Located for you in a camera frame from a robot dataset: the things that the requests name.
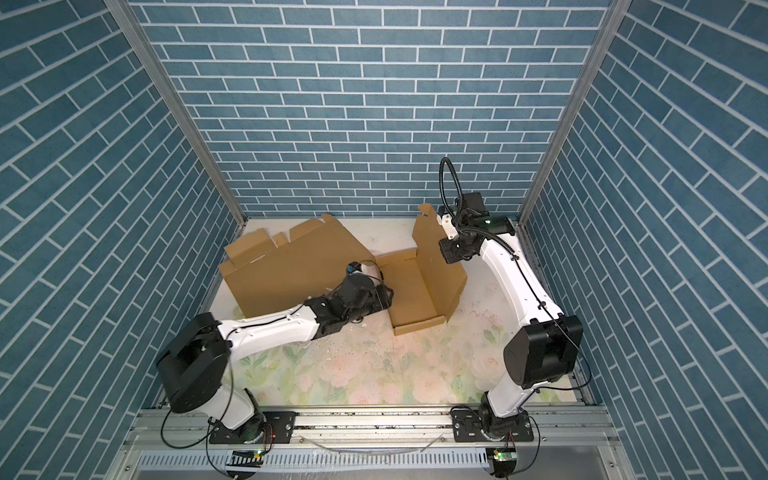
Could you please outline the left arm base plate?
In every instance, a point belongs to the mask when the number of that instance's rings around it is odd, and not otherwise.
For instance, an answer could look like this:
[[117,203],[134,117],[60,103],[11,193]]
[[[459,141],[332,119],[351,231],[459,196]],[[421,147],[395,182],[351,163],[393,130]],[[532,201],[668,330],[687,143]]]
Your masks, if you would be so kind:
[[212,427],[209,442],[225,445],[261,444],[262,446],[288,444],[296,418],[296,411],[260,411],[234,430],[216,421]]

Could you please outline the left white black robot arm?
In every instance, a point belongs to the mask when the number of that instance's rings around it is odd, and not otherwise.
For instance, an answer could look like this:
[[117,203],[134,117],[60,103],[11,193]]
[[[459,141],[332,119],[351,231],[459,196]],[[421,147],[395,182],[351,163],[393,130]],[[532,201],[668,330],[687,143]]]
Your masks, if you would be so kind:
[[236,361],[289,343],[333,335],[391,307],[394,292],[373,275],[349,273],[329,293],[260,317],[193,318],[159,354],[156,368],[174,413],[202,412],[235,431],[261,422],[255,397],[234,387]]

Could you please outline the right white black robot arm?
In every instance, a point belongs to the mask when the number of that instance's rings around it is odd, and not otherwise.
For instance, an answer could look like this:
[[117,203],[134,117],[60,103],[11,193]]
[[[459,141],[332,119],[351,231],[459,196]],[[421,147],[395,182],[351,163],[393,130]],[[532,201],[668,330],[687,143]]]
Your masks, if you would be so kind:
[[480,193],[463,194],[453,207],[439,207],[437,222],[446,234],[439,241],[445,261],[479,257],[513,308],[511,339],[503,350],[506,372],[483,394],[479,407],[484,434],[500,438],[510,432],[534,394],[555,390],[555,383],[572,373],[583,325],[552,301],[528,263],[511,221],[490,215]]

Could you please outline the cardboard box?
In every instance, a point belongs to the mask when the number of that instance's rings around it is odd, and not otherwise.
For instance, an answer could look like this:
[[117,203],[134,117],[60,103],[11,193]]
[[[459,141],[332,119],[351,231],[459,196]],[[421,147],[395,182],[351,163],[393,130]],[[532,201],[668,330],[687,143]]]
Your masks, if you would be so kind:
[[285,310],[323,295],[342,282],[348,264],[374,259],[329,214],[275,236],[259,229],[225,251],[229,259],[219,271],[246,317]]
[[384,283],[394,292],[388,312],[396,336],[448,322],[467,282],[463,266],[443,258],[439,242],[447,236],[432,205],[419,207],[412,238],[414,248],[376,257]]

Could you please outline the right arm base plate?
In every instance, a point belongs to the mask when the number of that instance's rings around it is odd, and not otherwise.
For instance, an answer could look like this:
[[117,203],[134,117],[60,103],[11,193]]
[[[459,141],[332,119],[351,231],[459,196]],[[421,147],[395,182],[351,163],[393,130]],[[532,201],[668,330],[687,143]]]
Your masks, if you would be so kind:
[[454,441],[470,442],[531,442],[534,440],[533,425],[527,412],[499,418],[489,408],[473,409],[458,405],[449,410]]

